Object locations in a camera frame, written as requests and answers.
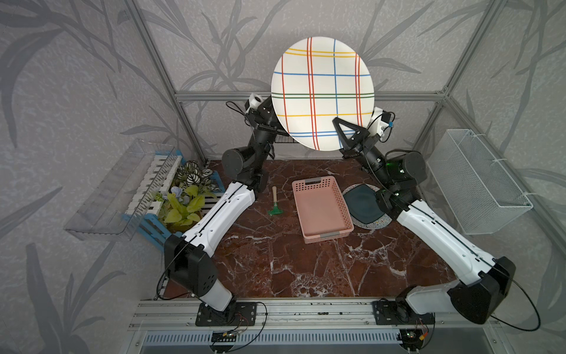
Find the white plaid striped plate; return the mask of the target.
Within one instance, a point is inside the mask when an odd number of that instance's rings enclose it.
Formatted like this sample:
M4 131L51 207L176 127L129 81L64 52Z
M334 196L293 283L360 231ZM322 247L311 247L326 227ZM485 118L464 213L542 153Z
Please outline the white plaid striped plate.
M282 127L303 146L341 147L333 120L378 130L374 84L361 56L334 38L309 37L293 44L277 62L271 99Z

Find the colourful squiggle round plate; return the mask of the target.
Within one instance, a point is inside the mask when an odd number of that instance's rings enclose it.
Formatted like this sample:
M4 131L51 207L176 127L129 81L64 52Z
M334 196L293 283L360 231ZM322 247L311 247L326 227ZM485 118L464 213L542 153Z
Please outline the colourful squiggle round plate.
M359 184L353 184L349 187L347 187L344 191L343 194L346 193L348 190L352 189L353 187L358 186ZM367 184L368 186L370 186L373 190L377 192L380 190L379 187L376 187L374 185L371 184ZM361 224L361 222L357 221L355 218L353 218L351 216L352 219L352 223L357 226L360 227L361 229L365 229L365 230L380 230L383 229L385 227L387 227L387 225L390 224L390 222L392 222L392 219L388 216L388 215L384 215L382 218L380 218L378 221L374 222L373 224Z

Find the dark teal square plate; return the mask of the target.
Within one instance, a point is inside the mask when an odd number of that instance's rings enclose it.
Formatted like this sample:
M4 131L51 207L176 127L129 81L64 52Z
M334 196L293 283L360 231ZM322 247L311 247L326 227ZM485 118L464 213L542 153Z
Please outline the dark teal square plate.
M361 224L373 224L385 213L377 203L377 194L367 184L359 184L343 194L350 215Z

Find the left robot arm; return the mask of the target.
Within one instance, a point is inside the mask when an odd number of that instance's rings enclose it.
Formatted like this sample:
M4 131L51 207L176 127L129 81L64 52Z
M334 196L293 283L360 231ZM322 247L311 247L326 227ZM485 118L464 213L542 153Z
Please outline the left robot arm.
M169 237L164 245L164 276L228 318L234 316L236 298L218 279L212 258L234 222L266 188L269 177L263 165L277 136L285 133L271 97L250 96L244 117L252 136L247 146L223 154L223 169L232 181L221 200L194 227L181 237Z

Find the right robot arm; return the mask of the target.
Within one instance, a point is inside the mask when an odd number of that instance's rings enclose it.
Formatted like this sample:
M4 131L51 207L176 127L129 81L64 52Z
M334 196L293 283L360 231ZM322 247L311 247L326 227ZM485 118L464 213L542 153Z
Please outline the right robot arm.
M388 158L367 128L338 117L333 125L343 157L356 159L380 184L375 196L379 209L424 241L457 276L451 283L410 287L398 302L415 314L458 313L484 324L509 293L516 270L513 262L478 248L422 200L417 186L427 178L427 165L420 152L395 149L395 156Z

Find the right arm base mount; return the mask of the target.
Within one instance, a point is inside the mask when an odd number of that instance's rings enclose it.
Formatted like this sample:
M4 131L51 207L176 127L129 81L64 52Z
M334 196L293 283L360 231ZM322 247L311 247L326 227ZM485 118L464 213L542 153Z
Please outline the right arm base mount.
M404 302L391 299L379 299L371 303L374 320L377 325L434 325L436 317L432 313L416 314Z

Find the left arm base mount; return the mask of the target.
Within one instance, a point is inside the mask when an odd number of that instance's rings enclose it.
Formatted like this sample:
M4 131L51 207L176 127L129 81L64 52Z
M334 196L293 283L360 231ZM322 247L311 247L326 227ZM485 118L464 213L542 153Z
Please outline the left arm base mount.
M197 327L255 326L257 302L230 302L224 311L200 304L195 325Z

